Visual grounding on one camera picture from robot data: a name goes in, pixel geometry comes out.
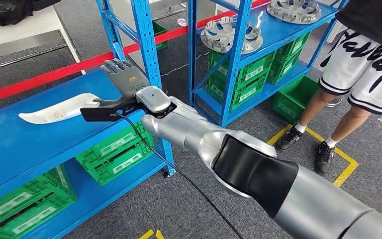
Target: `black backpack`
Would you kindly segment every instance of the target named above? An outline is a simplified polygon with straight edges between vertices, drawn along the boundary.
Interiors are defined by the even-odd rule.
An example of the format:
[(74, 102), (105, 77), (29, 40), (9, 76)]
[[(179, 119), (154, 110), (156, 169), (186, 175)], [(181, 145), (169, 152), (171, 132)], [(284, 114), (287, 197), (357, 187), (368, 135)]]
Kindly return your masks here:
[(61, 0), (0, 0), (0, 25), (17, 24), (33, 11), (39, 11)]

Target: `gray carpet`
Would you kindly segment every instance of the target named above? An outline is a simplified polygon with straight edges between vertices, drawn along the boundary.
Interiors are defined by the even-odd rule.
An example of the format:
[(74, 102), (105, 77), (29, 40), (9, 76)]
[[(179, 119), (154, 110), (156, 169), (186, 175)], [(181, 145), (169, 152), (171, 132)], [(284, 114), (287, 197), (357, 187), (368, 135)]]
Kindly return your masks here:
[[(83, 0), (81, 3), (78, 0), (64, 0), (56, 5), (56, 9), (82, 59), (109, 50), (94, 0)], [(168, 29), (176, 28), (176, 19), (184, 16), (185, 14), (173, 16), (160, 20), (158, 23)], [(312, 33), (309, 43), (300, 57), (302, 61), (309, 60), (324, 29), (325, 27), (322, 26)], [(187, 63), (186, 42), (185, 36), (173, 39), (167, 49), (158, 53), (161, 74)], [(325, 46), (320, 58), (327, 54), (330, 47), (330, 45)], [(207, 49), (202, 46), (197, 50), (199, 54), (207, 52)], [(0, 61), (10, 57), (14, 56), (0, 58)], [(61, 49), (2, 68), (0, 69), (0, 87), (73, 62), (68, 49)], [(197, 64), (198, 77), (201, 78), (206, 71), (207, 56), (202, 56)], [(310, 74), (313, 78), (318, 79), (321, 71), (313, 69)], [(187, 67), (184, 67), (162, 77), (162, 82), (170, 95), (186, 101), (187, 78), (188, 70)], [(19, 94), (13, 99), (2, 100), (0, 107), (42, 89), (31, 91), (28, 94)], [(268, 99), (228, 127), (246, 131), (264, 141), (269, 140), (287, 125), (283, 118), (272, 112), (271, 103), (272, 99)], [(325, 109), (309, 127), (321, 136), (327, 137), (348, 108), (348, 103), (344, 101), (336, 108)], [(291, 150), (280, 152), (280, 158), (292, 160), (313, 169), (314, 151), (318, 143), (314, 137), (306, 134)], [(359, 163), (359, 167), (342, 188), (382, 212), (382, 123), (377, 120), (376, 116), (370, 117), (360, 129), (339, 143), (338, 147)], [(220, 190), (200, 159), (189, 152), (182, 152), (175, 146), (173, 151), (176, 165), (208, 195), (244, 238), (289, 238), (253, 200), (236, 198)], [(333, 181), (346, 166), (347, 162), (336, 155), (334, 168), (330, 174), (326, 175), (326, 178)], [(153, 175), (103, 209), (67, 234), (65, 238), (137, 239), (149, 229), (161, 230), (166, 239), (237, 238), (216, 211), (183, 177), (175, 175), (167, 179), (163, 178), (161, 172)]]

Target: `robot finger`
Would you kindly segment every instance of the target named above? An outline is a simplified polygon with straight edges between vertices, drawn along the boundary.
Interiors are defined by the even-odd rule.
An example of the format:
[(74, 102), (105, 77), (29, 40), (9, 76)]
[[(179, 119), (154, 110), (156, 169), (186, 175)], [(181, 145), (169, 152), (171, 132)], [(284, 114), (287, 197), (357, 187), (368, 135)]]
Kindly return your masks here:
[(113, 59), (113, 62), (122, 70), (125, 70), (125, 64), (118, 58)]
[(112, 72), (110, 72), (110, 70), (104, 65), (100, 66), (99, 68), (102, 69), (107, 75), (112, 74)]
[(128, 67), (132, 67), (133, 65), (131, 64), (131, 62), (127, 61), (127, 60), (124, 60), (123, 63), (125, 65), (127, 65)]
[(113, 72), (113, 73), (117, 73), (119, 71), (119, 67), (113, 63), (112, 61), (109, 61), (109, 60), (105, 60), (104, 61), (104, 64), (106, 67), (109, 67), (109, 69)]

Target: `white sock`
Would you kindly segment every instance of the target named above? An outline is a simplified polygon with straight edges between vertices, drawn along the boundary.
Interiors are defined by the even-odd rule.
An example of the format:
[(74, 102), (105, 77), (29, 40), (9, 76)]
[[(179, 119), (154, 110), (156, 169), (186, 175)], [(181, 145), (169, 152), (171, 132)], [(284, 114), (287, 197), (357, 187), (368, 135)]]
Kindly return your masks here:
[(304, 133), (305, 132), (305, 128), (307, 128), (307, 126), (302, 126), (300, 124), (296, 124), (294, 127), (296, 128), (296, 130), (298, 130), (301, 133)]
[(339, 141), (332, 140), (332, 137), (328, 137), (324, 142), (326, 142), (329, 148), (333, 148)]

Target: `white dish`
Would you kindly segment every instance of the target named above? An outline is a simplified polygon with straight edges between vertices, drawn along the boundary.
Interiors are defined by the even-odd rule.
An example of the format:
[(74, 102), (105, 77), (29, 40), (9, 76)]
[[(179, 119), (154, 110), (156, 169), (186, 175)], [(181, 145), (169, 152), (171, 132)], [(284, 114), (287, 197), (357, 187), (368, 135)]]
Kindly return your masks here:
[(91, 93), (83, 93), (36, 112), (19, 113), (18, 116), (34, 124), (54, 123), (80, 115), (81, 108), (97, 108), (99, 103), (93, 102), (96, 98)]

